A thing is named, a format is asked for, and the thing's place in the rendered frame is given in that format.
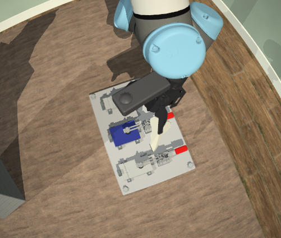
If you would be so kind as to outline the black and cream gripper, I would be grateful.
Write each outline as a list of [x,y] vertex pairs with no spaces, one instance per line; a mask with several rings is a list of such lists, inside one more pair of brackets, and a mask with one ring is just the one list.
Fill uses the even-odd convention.
[[[152,132],[150,135],[150,147],[153,152],[158,147],[162,135],[167,132],[171,126],[171,123],[167,121],[168,112],[165,108],[165,105],[171,105],[170,109],[177,106],[177,104],[186,94],[186,91],[183,89],[182,85],[185,83],[185,80],[187,80],[187,78],[188,77],[184,77],[183,79],[170,80],[166,78],[171,84],[170,89],[164,92],[163,94],[159,95],[158,97],[154,98],[150,102],[144,104],[144,106],[147,108],[147,111],[155,113],[154,117],[150,119],[150,124],[152,128]],[[178,98],[180,99],[177,103],[175,103]]]

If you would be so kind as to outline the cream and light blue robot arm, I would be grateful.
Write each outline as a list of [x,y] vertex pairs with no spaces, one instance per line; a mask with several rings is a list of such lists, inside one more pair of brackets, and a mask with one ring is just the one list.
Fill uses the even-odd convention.
[[112,95],[118,110],[127,116],[169,90],[171,84],[166,78],[189,77],[200,68],[223,27],[223,19],[201,2],[120,0],[114,25],[134,33],[144,58],[154,69]]

